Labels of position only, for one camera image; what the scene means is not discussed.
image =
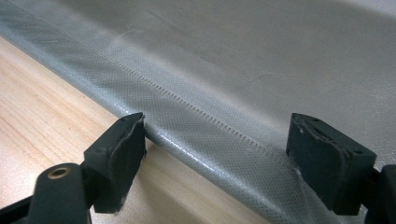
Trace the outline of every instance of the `wooden table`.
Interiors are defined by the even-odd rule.
[[[52,165],[81,163],[117,118],[0,37],[0,207],[33,193]],[[147,141],[148,156],[117,215],[93,223],[267,223]]]

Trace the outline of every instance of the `wood grain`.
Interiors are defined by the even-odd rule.
[[[0,38],[0,207],[33,193],[52,165],[82,152],[117,118]],[[148,141],[124,208],[93,223],[267,223]]]

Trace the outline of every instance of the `gray cloth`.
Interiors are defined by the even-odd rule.
[[[395,160],[392,1],[1,0],[0,32],[274,223],[365,213],[337,217],[296,174],[292,112]]]

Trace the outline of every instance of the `gray fabric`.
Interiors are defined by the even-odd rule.
[[[285,154],[292,112],[395,160],[396,6],[369,1],[0,1],[0,32],[275,223],[337,217]]]

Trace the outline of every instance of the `light wood surface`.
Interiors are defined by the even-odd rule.
[[[0,207],[52,165],[81,163],[116,117],[0,37]],[[150,141],[124,208],[93,223],[267,223]]]

